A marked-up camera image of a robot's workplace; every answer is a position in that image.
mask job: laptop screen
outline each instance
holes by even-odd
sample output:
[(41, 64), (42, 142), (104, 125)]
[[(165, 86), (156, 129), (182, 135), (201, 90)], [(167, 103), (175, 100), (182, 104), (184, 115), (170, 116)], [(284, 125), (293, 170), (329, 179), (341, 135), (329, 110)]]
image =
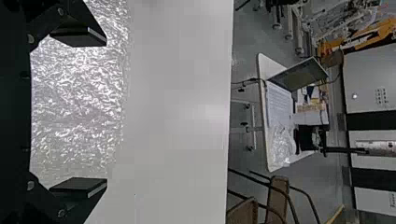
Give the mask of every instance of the laptop screen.
[(317, 60), (311, 57), (269, 78), (268, 81), (275, 83), (285, 90), (297, 91), (302, 87), (327, 77), (327, 73)]

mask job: black rod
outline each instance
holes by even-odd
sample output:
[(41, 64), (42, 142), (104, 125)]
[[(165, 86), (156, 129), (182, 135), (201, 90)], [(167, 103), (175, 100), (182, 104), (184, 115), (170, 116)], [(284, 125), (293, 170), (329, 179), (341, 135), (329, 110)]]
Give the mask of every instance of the black rod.
[[(262, 177), (262, 178), (264, 178), (264, 179), (270, 180), (270, 178), (269, 178), (268, 176), (265, 176), (265, 175), (256, 173), (256, 172), (254, 172), (254, 171), (249, 171), (249, 172), (250, 172), (251, 174), (253, 174), (253, 175), (257, 175), (257, 176)], [(302, 189), (297, 189), (297, 188), (295, 188), (295, 187), (293, 187), (293, 186), (290, 186), (290, 188), (293, 189), (293, 190), (295, 190), (295, 191), (298, 191), (298, 192), (300, 192), (300, 193), (302, 193), (303, 195), (306, 196), (306, 198), (308, 199), (309, 203), (311, 204), (311, 208), (312, 208), (312, 211), (314, 212), (315, 219), (317, 220), (317, 223), (318, 223), (318, 224), (321, 224), (320, 218), (319, 218), (319, 215), (318, 215), (318, 210), (317, 210), (317, 208), (315, 207), (314, 202), (312, 201), (311, 196), (309, 196), (309, 194), (306, 193), (305, 191), (303, 191)]]
[(247, 0), (246, 2), (244, 2), (244, 3), (242, 3), (242, 5), (241, 6), (239, 6), (239, 7), (237, 7), (236, 9), (235, 9), (235, 11), (239, 11), (242, 7), (244, 7), (247, 3), (249, 3), (251, 0)]
[[(229, 193), (229, 194), (231, 194), (231, 195), (233, 195), (233, 196), (235, 196), (235, 197), (237, 197), (237, 198), (240, 198), (240, 199), (242, 199), (242, 200), (246, 200), (246, 199), (248, 198), (247, 196), (244, 196), (244, 195), (242, 195), (242, 194), (240, 194), (240, 193), (237, 193), (237, 192), (235, 192), (235, 191), (232, 191), (232, 190), (230, 190), (230, 189), (227, 189), (227, 193)], [(269, 206), (267, 206), (267, 205), (264, 205), (264, 204), (262, 204), (262, 203), (257, 203), (257, 204), (259, 205), (260, 208), (265, 209), (265, 210), (268, 210), (268, 211), (274, 213), (277, 217), (280, 218), (280, 220), (282, 221), (282, 223), (287, 224), (285, 218), (283, 218), (283, 217), (279, 214), (279, 212), (277, 212), (274, 208), (271, 208), (271, 207), (269, 207)]]
[(273, 190), (275, 190), (275, 191), (281, 193), (283, 196), (285, 196), (285, 198), (286, 198), (286, 199), (288, 200), (288, 202), (289, 202), (289, 206), (290, 206), (291, 214), (293, 215), (294, 222), (295, 222), (296, 224), (300, 224), (300, 221), (299, 221), (298, 218), (297, 218), (297, 214), (296, 214), (296, 210), (295, 210), (295, 208), (294, 208), (294, 204), (293, 204), (293, 202), (291, 201), (290, 196), (289, 196), (287, 193), (285, 193), (285, 191), (283, 191), (282, 189), (273, 187), (273, 186), (271, 186), (269, 183), (264, 183), (264, 182), (262, 182), (262, 181), (260, 181), (260, 180), (258, 180), (258, 179), (256, 179), (256, 178), (253, 178), (253, 177), (251, 177), (251, 176), (249, 176), (249, 175), (245, 175), (245, 174), (243, 174), (243, 173), (241, 173), (241, 172), (239, 172), (239, 171), (236, 171), (236, 170), (233, 170), (233, 169), (230, 169), (230, 168), (228, 169), (228, 171), (231, 172), (231, 173), (234, 173), (234, 174), (236, 174), (236, 175), (240, 175), (240, 176), (242, 176), (242, 177), (244, 177), (244, 178), (246, 178), (246, 179), (248, 179), (248, 180), (250, 180), (250, 181), (253, 181), (253, 182), (257, 183), (257, 184), (263, 185), (263, 186), (265, 186), (265, 187), (267, 187), (267, 188), (269, 188), (269, 189), (273, 189)]

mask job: cable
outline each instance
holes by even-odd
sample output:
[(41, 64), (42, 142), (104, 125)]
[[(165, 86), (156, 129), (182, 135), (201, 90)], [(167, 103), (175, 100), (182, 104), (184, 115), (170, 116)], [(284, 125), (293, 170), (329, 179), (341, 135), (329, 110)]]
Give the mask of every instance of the cable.
[(337, 77), (334, 80), (328, 81), (328, 82), (324, 82), (322, 84), (315, 85), (314, 87), (320, 87), (320, 86), (324, 86), (324, 85), (327, 85), (327, 84), (333, 84), (334, 82), (336, 82), (338, 80), (338, 78), (340, 78), (340, 76), (341, 76), (341, 72), (338, 73)]
[(258, 78), (256, 78), (256, 77), (252, 77), (252, 78), (250, 78), (250, 79), (246, 79), (246, 80), (243, 80), (243, 81), (239, 81), (239, 82), (232, 82), (231, 84), (233, 84), (233, 85), (238, 85), (238, 84), (242, 84), (242, 85), (244, 85), (245, 84), (245, 82), (248, 82), (248, 81), (257, 81), (257, 80), (259, 80)]
[(247, 3), (249, 3), (251, 0), (247, 0), (246, 2), (244, 2), (244, 3), (242, 3), (242, 5), (241, 6), (239, 6), (239, 7), (237, 7), (236, 9), (235, 9), (235, 11), (239, 11), (242, 7), (244, 7)]

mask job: yellow machine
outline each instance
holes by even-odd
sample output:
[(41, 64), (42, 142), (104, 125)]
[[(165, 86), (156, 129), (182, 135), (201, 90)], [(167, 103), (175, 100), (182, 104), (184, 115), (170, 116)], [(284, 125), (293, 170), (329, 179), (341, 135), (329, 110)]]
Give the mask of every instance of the yellow machine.
[(318, 56), (320, 58), (329, 56), (338, 49), (348, 54), (391, 43), (396, 43), (396, 18), (375, 22), (347, 38), (340, 37), (329, 42), (323, 41), (318, 44)]

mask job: white table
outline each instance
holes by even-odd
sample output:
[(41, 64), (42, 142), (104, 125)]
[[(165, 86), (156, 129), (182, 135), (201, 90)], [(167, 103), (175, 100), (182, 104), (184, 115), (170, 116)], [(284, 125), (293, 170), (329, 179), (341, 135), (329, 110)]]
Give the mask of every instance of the white table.
[[(269, 172), (274, 172), (282, 166), (276, 165), (272, 163), (272, 160), (269, 160), (270, 155), (272, 153), (272, 149), (269, 145), (269, 126), (267, 122), (267, 107), (266, 107), (266, 95), (265, 95), (265, 84), (263, 80), (266, 80), (274, 75), (286, 70), (286, 67), (281, 65), (280, 63), (275, 62), (274, 60), (268, 58), (267, 56), (259, 53), (257, 56), (257, 67), (258, 67), (258, 76), (261, 79), (259, 82), (259, 93), (260, 93), (260, 106), (261, 106), (261, 115), (262, 115), (262, 139), (264, 141), (263, 145), (265, 147), (266, 153), (265, 161), (266, 166)], [(314, 154), (314, 151), (301, 151), (299, 155), (290, 156), (290, 163), (297, 162), (305, 157), (308, 157)]]

